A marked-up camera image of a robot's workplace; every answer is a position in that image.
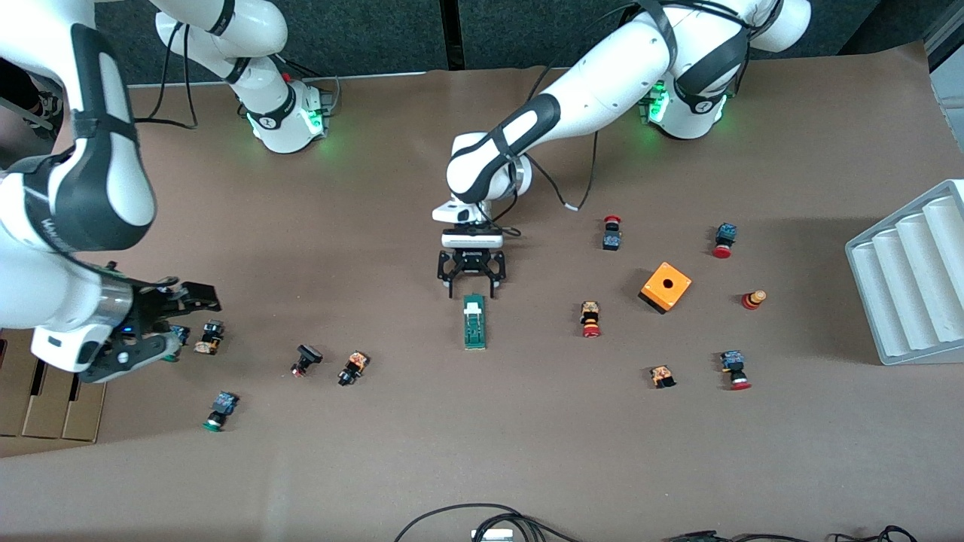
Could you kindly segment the green load switch white handle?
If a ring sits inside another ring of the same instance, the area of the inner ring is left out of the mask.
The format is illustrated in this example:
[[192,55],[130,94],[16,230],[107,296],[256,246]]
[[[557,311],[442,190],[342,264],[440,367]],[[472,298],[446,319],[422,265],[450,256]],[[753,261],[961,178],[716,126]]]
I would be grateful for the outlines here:
[[471,293],[462,298],[462,332],[467,350],[487,347],[485,298]]

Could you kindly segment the black cap orange push button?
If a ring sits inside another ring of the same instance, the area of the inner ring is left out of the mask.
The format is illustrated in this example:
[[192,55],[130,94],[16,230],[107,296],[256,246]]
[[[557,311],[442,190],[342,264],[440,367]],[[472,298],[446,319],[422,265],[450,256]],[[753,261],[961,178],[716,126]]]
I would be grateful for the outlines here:
[[224,339],[224,322],[210,319],[203,325],[202,337],[195,343],[194,351],[204,355],[216,355]]
[[354,384],[355,381],[364,374],[365,368],[368,367],[370,362],[371,360],[368,355],[361,351],[355,351],[350,354],[345,367],[341,370],[340,375],[338,375],[338,385]]

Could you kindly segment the brown cardboard box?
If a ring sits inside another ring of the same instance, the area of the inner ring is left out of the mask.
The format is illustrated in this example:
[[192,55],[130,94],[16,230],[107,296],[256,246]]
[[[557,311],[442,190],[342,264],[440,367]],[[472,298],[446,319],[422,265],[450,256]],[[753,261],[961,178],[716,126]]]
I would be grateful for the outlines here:
[[92,445],[106,385],[83,383],[30,350],[30,330],[0,330],[0,458]]

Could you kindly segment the brown paper table cover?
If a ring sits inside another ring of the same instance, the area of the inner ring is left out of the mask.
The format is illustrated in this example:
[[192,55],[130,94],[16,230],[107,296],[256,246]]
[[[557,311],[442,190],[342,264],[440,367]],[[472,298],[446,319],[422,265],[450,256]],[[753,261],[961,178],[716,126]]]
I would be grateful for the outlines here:
[[[142,127],[158,217],[114,260],[213,284],[226,339],[109,384],[96,445],[0,460],[0,541],[379,542],[460,502],[598,542],[889,524],[964,541],[964,366],[881,366],[844,254],[964,175],[922,46],[753,62],[696,141],[614,123],[581,212],[538,181],[506,217],[523,235],[490,343],[468,352],[430,214],[454,135],[502,119],[535,75],[345,81],[330,138],[291,157],[221,85],[195,89],[198,130]],[[692,279],[666,313],[638,297],[661,262]],[[750,291],[767,292],[755,311]],[[300,344],[324,359],[298,378]],[[730,350],[748,390],[722,371]],[[371,362],[338,385],[355,351]],[[239,402],[211,432],[221,391]]]

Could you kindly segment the black white shoe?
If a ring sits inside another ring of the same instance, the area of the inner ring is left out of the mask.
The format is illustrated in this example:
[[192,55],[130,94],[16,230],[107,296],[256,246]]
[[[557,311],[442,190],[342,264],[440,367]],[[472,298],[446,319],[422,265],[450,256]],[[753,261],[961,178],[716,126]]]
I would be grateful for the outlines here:
[[48,90],[38,91],[38,100],[30,111],[51,126],[61,126],[63,122],[63,101]]

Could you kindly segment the white ridged tray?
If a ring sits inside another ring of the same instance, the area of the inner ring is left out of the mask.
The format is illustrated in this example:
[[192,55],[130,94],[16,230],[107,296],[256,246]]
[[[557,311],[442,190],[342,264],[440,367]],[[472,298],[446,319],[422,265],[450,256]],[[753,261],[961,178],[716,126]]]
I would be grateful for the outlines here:
[[939,183],[844,251],[883,366],[964,364],[964,179]]

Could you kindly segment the black square red switch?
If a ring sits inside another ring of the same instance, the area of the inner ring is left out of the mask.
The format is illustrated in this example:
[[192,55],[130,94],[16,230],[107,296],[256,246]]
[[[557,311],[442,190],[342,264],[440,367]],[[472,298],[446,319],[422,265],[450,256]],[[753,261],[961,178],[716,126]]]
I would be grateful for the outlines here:
[[290,367],[290,373],[298,378],[307,376],[309,368],[314,364],[320,364],[324,359],[323,354],[318,352],[316,348],[307,346],[307,344],[300,344],[298,346],[298,354],[298,361],[295,361]]

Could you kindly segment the orange button enclosure box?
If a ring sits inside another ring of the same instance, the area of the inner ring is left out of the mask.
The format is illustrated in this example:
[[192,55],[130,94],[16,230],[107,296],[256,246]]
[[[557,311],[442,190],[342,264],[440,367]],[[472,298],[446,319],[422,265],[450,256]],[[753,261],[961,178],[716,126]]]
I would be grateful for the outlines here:
[[692,279],[669,262],[661,262],[640,288],[638,297],[658,313],[672,311],[692,285]]

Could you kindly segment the black vertical panel post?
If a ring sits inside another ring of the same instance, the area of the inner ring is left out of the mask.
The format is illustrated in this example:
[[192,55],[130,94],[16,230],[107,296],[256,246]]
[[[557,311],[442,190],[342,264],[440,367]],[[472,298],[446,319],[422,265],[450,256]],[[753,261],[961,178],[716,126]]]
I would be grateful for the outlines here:
[[438,0],[449,71],[465,71],[459,0]]

